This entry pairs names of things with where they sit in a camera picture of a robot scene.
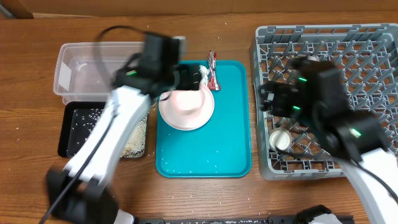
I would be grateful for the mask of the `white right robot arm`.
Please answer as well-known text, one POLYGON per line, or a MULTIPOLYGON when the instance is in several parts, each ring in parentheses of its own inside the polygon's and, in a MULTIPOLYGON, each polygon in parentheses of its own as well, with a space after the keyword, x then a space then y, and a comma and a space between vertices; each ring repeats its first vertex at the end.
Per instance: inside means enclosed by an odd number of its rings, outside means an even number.
POLYGON ((370 111, 352 110, 341 72, 330 61, 297 57, 292 84, 259 86, 261 110, 309 128, 337 161, 360 197, 371 223, 397 223, 397 158, 384 128, 370 111))

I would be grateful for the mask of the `pink plate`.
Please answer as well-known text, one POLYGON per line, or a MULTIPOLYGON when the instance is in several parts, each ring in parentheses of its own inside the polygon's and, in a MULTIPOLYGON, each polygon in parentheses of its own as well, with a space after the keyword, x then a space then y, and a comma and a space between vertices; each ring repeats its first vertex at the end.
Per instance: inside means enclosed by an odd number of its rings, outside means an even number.
POLYGON ((205 125, 213 115, 215 100, 212 92, 206 85, 201 83, 199 90, 203 90, 205 94, 204 105, 198 112, 188 115, 178 114, 172 109, 168 101, 171 92, 161 94, 159 99, 159 111, 162 119, 169 126, 182 131, 191 131, 205 125))

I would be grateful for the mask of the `white tissue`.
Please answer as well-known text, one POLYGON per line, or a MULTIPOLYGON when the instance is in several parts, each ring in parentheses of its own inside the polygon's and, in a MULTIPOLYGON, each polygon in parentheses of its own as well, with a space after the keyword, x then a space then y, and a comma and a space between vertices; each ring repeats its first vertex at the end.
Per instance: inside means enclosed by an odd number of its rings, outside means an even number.
POLYGON ((209 76, 210 70, 208 68, 206 68, 205 66, 200 65, 199 66, 199 71, 201 73, 201 83, 207 86, 208 85, 208 76, 209 76))

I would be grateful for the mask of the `red foil snack wrapper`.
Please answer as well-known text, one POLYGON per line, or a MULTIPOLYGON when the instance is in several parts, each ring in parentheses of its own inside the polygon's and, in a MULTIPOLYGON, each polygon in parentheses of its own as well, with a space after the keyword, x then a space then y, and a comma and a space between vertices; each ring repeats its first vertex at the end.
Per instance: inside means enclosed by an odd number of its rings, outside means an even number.
POLYGON ((216 52, 209 51, 208 54, 209 75, 208 75, 208 88, 214 91, 220 91, 221 85, 216 76, 216 52))

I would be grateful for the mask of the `pink bowl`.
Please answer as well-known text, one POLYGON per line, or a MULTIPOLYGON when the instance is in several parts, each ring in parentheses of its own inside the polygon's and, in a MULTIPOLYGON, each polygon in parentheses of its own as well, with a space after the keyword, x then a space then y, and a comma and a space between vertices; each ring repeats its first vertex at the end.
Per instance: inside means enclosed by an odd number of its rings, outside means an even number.
POLYGON ((178 114, 194 114, 204 105, 205 94, 203 90, 175 90, 168 101, 178 114))

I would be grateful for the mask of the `cream paper cup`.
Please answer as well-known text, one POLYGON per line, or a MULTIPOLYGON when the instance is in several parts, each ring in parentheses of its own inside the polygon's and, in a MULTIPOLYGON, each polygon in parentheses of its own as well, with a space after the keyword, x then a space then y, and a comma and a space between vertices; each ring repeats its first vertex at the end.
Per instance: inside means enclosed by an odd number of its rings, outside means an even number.
POLYGON ((290 132, 284 128, 275 128, 269 134, 269 145, 273 151, 288 151, 292 146, 293 140, 290 132))

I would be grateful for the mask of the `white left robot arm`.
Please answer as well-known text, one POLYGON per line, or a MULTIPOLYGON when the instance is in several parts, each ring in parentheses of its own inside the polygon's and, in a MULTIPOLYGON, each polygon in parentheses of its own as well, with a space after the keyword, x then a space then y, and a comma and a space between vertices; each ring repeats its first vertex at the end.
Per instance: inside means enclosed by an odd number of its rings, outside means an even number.
POLYGON ((145 32, 142 52, 131 55, 109 76, 101 60, 100 33, 93 55, 110 93, 103 113, 81 149, 63 170, 46 174, 50 206, 41 223, 54 216, 72 223, 137 223, 120 209, 109 190, 116 166, 134 128, 153 100, 175 90, 197 90, 201 75, 179 64, 183 36, 145 32))

